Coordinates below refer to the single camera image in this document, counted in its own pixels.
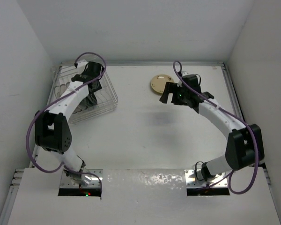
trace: white table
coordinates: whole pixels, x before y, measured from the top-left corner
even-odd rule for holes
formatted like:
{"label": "white table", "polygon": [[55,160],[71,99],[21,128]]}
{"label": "white table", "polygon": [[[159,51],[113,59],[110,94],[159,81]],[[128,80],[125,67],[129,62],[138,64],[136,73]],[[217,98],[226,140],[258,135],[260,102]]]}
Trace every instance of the white table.
{"label": "white table", "polygon": [[[185,65],[183,70],[200,74],[202,91],[233,110],[231,86],[220,66]],[[104,170],[102,201],[57,196],[60,172],[25,169],[9,225],[279,224],[262,169],[245,195],[186,197],[183,169],[222,155],[226,140],[189,107],[159,102],[149,82],[157,74],[177,82],[170,64],[109,66],[107,72],[118,108],[70,127],[72,145],[87,167]],[[58,166],[44,150],[37,162],[46,169]],[[251,175],[252,168],[238,172],[233,186],[244,188]]]}

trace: yellow plate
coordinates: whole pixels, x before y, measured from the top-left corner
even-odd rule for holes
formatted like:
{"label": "yellow plate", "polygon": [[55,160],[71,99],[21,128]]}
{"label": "yellow plate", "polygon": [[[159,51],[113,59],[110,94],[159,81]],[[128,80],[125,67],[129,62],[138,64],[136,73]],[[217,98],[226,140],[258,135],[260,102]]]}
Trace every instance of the yellow plate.
{"label": "yellow plate", "polygon": [[151,88],[155,92],[157,92],[159,94],[163,94],[166,82],[172,82],[173,83],[174,79],[171,78],[169,75],[166,75],[166,74],[156,75],[151,80]]}

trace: gray wall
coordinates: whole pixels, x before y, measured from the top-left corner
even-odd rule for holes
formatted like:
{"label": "gray wall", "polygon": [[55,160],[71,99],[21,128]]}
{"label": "gray wall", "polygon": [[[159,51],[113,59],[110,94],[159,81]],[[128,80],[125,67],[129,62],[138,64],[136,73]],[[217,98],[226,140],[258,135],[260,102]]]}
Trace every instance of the gray wall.
{"label": "gray wall", "polygon": [[229,61],[250,123],[263,134],[266,165],[281,216],[281,0],[256,0]]}
{"label": "gray wall", "polygon": [[18,0],[55,62],[226,61],[253,0]]}
{"label": "gray wall", "polygon": [[16,168],[28,166],[25,135],[49,94],[51,60],[15,0],[0,0],[0,213]]}

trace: wire basket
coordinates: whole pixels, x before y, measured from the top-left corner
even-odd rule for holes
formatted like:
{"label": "wire basket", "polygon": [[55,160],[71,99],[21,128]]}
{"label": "wire basket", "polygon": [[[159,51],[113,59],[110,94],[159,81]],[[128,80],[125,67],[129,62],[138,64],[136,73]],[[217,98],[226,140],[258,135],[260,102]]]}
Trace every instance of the wire basket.
{"label": "wire basket", "polygon": [[[81,60],[78,62],[78,67],[76,68],[74,66],[74,61],[67,61],[52,68],[54,85],[52,101],[58,99],[66,91],[71,82],[71,78],[76,74],[81,74],[87,63],[88,60]],[[81,101],[71,115],[69,123],[74,124],[103,113],[114,111],[117,108],[118,96],[106,72],[100,79],[100,84],[102,89],[94,93],[97,105],[88,105],[87,101]]]}

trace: white wire rack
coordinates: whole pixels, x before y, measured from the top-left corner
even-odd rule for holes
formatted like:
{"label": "white wire rack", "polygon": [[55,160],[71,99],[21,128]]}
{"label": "white wire rack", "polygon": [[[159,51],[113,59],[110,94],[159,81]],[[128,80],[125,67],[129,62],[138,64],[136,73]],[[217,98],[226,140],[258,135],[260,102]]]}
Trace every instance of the white wire rack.
{"label": "white wire rack", "polygon": [[[78,67],[75,68],[74,61],[69,61],[52,68],[54,85],[52,101],[58,99],[65,92],[71,82],[71,78],[76,74],[81,74],[87,63],[88,61],[81,60],[78,62]],[[71,115],[69,123],[74,124],[116,109],[118,96],[106,72],[100,79],[100,84],[102,89],[94,93],[97,99],[97,105],[92,106],[87,101],[82,101]]]}

